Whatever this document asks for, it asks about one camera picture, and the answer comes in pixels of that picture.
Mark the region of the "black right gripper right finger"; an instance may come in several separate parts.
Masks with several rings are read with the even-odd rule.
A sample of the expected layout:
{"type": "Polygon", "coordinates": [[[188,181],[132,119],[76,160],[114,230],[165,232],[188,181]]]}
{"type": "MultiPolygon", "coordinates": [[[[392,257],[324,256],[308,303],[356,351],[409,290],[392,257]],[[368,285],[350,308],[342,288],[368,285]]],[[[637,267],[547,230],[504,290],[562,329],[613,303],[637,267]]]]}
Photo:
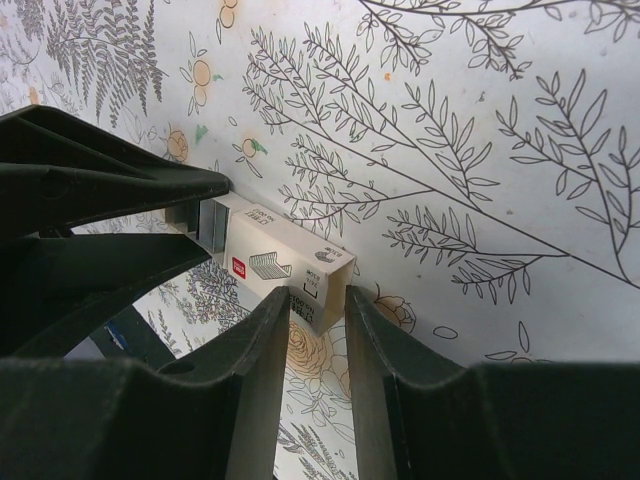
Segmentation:
{"type": "Polygon", "coordinates": [[[635,363],[463,368],[356,288],[345,325],[362,479],[635,479],[635,363]]]}

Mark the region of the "small staple box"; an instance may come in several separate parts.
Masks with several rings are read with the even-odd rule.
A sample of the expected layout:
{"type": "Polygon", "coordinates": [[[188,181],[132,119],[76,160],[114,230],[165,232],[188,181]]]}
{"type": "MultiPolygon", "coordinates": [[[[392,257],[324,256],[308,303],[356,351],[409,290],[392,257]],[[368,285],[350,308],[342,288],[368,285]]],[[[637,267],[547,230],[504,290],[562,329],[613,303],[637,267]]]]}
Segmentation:
{"type": "Polygon", "coordinates": [[[231,213],[225,266],[261,298],[289,289],[294,320],[320,337],[344,314],[356,257],[259,204],[231,213]]]}

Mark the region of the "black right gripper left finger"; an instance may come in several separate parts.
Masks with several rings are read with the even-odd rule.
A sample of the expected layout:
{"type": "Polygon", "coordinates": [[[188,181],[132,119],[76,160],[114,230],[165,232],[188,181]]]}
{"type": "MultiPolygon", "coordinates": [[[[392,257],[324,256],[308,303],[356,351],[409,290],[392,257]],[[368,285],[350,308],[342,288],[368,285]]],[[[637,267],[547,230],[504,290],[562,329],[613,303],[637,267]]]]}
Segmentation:
{"type": "Polygon", "coordinates": [[[1,363],[5,479],[269,479],[289,331],[278,287],[153,370],[131,358],[1,363]]]}

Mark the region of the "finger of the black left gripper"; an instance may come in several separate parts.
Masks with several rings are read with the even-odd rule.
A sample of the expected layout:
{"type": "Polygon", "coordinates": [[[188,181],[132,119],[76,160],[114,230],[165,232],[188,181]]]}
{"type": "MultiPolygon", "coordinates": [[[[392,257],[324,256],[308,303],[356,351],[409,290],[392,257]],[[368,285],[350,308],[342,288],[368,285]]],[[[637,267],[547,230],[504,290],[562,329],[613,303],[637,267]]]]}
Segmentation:
{"type": "Polygon", "coordinates": [[[229,179],[165,160],[62,110],[1,118],[1,227],[41,230],[215,198],[229,179]]]}
{"type": "Polygon", "coordinates": [[[1,354],[61,357],[150,290],[208,260],[179,234],[23,237],[1,246],[1,354]]]}

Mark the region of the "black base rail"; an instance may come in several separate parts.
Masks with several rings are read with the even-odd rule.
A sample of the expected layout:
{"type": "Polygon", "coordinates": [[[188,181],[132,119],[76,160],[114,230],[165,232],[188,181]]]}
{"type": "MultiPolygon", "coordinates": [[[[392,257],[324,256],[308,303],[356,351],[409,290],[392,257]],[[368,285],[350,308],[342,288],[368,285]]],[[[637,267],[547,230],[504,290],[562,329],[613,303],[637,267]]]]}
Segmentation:
{"type": "Polygon", "coordinates": [[[105,358],[130,358],[153,370],[175,360],[170,349],[133,306],[98,327],[89,338],[105,358]]]}

